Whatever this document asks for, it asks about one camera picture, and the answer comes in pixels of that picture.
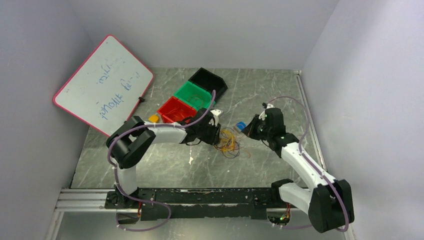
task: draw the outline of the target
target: white wall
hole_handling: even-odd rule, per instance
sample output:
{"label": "white wall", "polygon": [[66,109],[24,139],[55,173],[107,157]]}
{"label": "white wall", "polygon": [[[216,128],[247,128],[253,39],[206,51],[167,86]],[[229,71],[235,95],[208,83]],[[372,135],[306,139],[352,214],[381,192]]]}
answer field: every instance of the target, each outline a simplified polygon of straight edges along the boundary
{"label": "white wall", "polygon": [[338,0],[70,0],[150,67],[299,70]]}
{"label": "white wall", "polygon": [[65,0],[0,0],[0,239],[43,239],[88,127],[52,98],[93,50]]}
{"label": "white wall", "polygon": [[303,68],[358,240],[423,239],[424,1],[341,0]]}

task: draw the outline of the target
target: black base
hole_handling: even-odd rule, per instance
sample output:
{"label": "black base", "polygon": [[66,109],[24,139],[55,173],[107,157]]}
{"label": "black base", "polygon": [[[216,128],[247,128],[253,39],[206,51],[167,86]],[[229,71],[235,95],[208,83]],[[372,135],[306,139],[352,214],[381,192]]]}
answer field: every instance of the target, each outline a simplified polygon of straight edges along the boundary
{"label": "black base", "polygon": [[[286,203],[276,201],[275,190],[271,187],[256,188],[140,188],[138,197],[144,200],[153,198],[166,203],[171,208],[172,219],[193,218],[237,218],[266,220],[268,208],[285,208]],[[117,193],[107,194],[105,209],[137,209],[138,203],[123,206]],[[140,221],[166,219],[168,209],[161,205],[146,204],[141,207]]]}

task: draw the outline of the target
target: red bin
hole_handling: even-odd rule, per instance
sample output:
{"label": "red bin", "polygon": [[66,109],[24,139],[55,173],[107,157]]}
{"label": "red bin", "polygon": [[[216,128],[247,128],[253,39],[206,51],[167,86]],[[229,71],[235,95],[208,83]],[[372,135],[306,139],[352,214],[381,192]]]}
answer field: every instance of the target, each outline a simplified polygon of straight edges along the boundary
{"label": "red bin", "polygon": [[187,117],[194,117],[197,111],[178,98],[171,96],[171,98],[157,110],[157,113],[160,114],[162,122],[170,124],[182,121]]}

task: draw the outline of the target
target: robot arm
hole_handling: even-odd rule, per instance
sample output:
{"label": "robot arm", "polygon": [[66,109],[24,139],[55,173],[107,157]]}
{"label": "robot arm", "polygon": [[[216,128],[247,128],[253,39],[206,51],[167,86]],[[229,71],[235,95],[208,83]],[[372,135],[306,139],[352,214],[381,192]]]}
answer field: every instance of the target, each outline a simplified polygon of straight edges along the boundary
{"label": "robot arm", "polygon": [[[205,108],[200,109],[197,114],[190,119],[189,123],[200,118],[205,111]],[[137,163],[142,159],[150,145],[163,143],[186,144],[196,139],[210,145],[217,144],[220,140],[220,114],[220,110],[211,110],[200,122],[190,127],[175,127],[175,125],[181,126],[181,124],[185,124],[185,122],[182,121],[180,123],[175,123],[175,125],[169,124],[170,127],[143,128],[118,140],[111,151],[113,157],[112,161],[118,165],[117,177],[119,185],[124,192],[128,195],[137,195]],[[154,124],[142,121],[139,116],[133,116],[107,139],[106,145],[109,147],[114,138],[141,125]]]}
{"label": "robot arm", "polygon": [[265,110],[260,115],[255,115],[242,132],[251,139],[267,141],[269,148],[289,163],[307,185],[307,189],[303,189],[290,179],[276,182],[281,200],[308,214],[313,227],[320,233],[343,226],[345,219],[341,205],[329,183],[324,180],[325,176],[341,196],[349,223],[352,223],[355,217],[349,183],[346,180],[337,180],[315,161],[307,162],[305,157],[310,160],[312,157],[302,146],[300,152],[299,140],[286,132],[281,110],[272,104],[264,103],[263,106]]}

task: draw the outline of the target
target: marble floor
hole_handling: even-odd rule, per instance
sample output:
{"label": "marble floor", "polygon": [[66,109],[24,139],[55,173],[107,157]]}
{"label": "marble floor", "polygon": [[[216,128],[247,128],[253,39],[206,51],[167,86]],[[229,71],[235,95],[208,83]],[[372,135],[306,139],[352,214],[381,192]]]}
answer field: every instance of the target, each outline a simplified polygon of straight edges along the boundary
{"label": "marble floor", "polygon": [[[268,69],[208,69],[222,77],[228,90],[215,105],[223,111],[222,127],[232,127],[242,121],[248,124],[254,114],[263,111],[262,103],[277,96],[290,96],[302,101],[301,90],[293,71]],[[197,68],[153,68],[154,82],[144,95],[134,115],[147,120],[187,81]],[[293,100],[274,102],[284,114],[286,130],[298,138],[306,128],[305,114]],[[112,166],[106,160],[107,137],[90,128],[75,170],[71,188],[110,189],[114,184]],[[317,159],[314,139],[308,133],[303,146]],[[262,142],[243,137],[243,149],[233,159],[226,158],[213,146],[155,144],[137,164],[139,187],[151,188],[227,188],[270,187],[281,179],[292,179],[304,186],[299,175],[283,159]]]}

